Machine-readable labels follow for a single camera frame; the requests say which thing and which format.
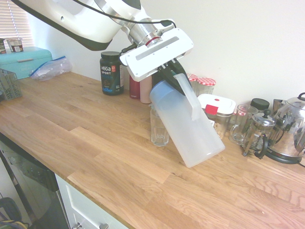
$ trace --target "teal bread box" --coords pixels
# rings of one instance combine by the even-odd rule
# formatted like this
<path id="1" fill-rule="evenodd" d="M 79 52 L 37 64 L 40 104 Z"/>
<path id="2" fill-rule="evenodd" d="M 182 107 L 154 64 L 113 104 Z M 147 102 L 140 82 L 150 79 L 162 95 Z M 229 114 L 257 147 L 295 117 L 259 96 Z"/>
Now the teal bread box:
<path id="1" fill-rule="evenodd" d="M 17 79 L 29 77 L 36 68 L 52 60 L 52 54 L 46 49 L 26 47 L 23 52 L 0 54 L 0 68 L 16 73 Z"/>

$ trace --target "kettle base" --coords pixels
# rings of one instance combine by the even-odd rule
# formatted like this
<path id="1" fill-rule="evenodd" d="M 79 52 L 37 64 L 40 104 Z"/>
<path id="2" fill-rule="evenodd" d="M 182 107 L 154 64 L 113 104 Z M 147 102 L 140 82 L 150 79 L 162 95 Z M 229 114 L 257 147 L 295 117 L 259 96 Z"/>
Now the kettle base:
<path id="1" fill-rule="evenodd" d="M 268 149 L 268 151 L 265 154 L 267 157 L 273 159 L 274 161 L 281 162 L 283 164 L 298 164 L 301 162 L 302 157 L 295 157 L 295 156 L 286 156 L 280 153 L 277 153 L 273 150 Z"/>

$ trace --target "red bottle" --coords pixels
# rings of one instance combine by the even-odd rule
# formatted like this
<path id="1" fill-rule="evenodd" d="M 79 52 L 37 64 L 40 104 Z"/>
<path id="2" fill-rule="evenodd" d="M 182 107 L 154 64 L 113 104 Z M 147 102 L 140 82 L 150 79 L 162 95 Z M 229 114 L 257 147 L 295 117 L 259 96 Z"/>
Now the red bottle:
<path id="1" fill-rule="evenodd" d="M 140 98 L 140 82 L 136 82 L 133 78 L 129 75 L 129 97 L 132 99 L 139 99 Z"/>

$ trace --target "ziplock bag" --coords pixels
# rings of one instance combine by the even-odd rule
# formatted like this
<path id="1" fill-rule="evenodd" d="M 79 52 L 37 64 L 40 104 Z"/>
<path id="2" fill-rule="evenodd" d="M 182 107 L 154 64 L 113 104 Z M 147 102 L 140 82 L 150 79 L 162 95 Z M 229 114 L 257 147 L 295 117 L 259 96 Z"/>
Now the ziplock bag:
<path id="1" fill-rule="evenodd" d="M 42 64 L 29 74 L 29 76 L 34 80 L 45 81 L 52 79 L 56 75 L 68 73 L 71 68 L 72 64 L 68 61 L 66 56 L 63 56 Z"/>

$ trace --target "plastic pitcher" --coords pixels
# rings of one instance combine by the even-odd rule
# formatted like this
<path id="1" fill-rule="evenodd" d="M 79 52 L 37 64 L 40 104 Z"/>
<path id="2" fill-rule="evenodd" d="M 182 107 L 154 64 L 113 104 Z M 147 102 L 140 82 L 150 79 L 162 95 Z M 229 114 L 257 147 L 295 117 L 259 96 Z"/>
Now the plastic pitcher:
<path id="1" fill-rule="evenodd" d="M 184 74 L 174 76 L 182 95 L 166 81 L 151 91 L 150 99 L 187 167 L 193 167 L 224 150 Z"/>

